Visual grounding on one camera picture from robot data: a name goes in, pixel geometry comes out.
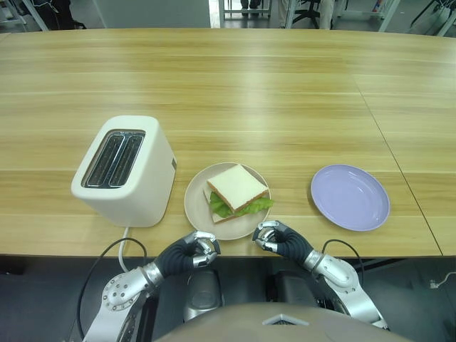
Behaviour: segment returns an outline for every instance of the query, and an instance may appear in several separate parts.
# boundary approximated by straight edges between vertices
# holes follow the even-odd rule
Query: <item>person's leg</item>
[[[331,30],[333,18],[334,0],[321,0],[320,3],[320,29]]]
[[[279,0],[279,27],[284,28],[286,23],[286,15],[288,11],[289,0]]]
[[[242,9],[248,9],[249,8],[249,0],[241,0],[241,6]],[[248,16],[248,13],[243,13],[242,16]]]
[[[261,0],[250,0],[251,9],[257,9],[260,4],[261,4]]]

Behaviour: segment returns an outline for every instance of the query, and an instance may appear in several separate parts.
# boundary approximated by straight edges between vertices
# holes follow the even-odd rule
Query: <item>bread slice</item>
[[[211,203],[212,189],[210,188],[210,186],[208,184],[206,184],[206,186],[203,188],[202,191],[204,192],[204,197],[206,197],[207,204],[210,204]],[[209,208],[209,210],[211,212],[212,221],[214,221],[214,223],[222,223],[222,222],[225,222],[225,221],[229,221],[231,219],[235,219],[236,217],[239,217],[239,216],[234,216],[234,215],[231,215],[231,216],[228,216],[228,217],[221,217],[220,215],[212,212],[212,210],[210,208]]]
[[[207,184],[233,212],[246,207],[268,192],[268,187],[239,164],[209,178]]]

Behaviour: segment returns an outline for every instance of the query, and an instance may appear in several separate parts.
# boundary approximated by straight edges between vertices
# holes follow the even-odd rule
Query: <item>green lettuce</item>
[[[261,197],[254,200],[252,203],[234,213],[234,216],[242,216],[245,214],[255,214],[263,209],[272,207],[274,201],[269,198]],[[210,207],[212,212],[220,217],[227,218],[233,215],[233,211],[223,202],[223,200],[215,192],[211,193]]]

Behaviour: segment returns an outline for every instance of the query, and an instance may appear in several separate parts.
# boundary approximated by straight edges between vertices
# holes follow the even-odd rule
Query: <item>white toaster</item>
[[[150,227],[165,214],[176,158],[150,116],[116,116],[90,145],[71,192],[112,223]]]

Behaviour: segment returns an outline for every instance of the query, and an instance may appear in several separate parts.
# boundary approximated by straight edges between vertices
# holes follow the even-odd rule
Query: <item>plate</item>
[[[237,164],[235,162],[223,162],[205,168],[193,177],[185,191],[185,214],[190,224],[196,230],[213,233],[218,240],[234,240],[246,237],[257,228],[258,223],[265,221],[269,214],[269,209],[265,209],[256,214],[247,214],[222,223],[215,224],[212,221],[211,209],[203,193],[206,181]],[[257,171],[246,165],[242,166],[258,181],[269,187],[266,180]],[[271,198],[271,190],[266,197]]]
[[[382,184],[354,166],[324,167],[313,176],[311,194],[327,219],[349,230],[379,228],[390,214],[390,200]]]

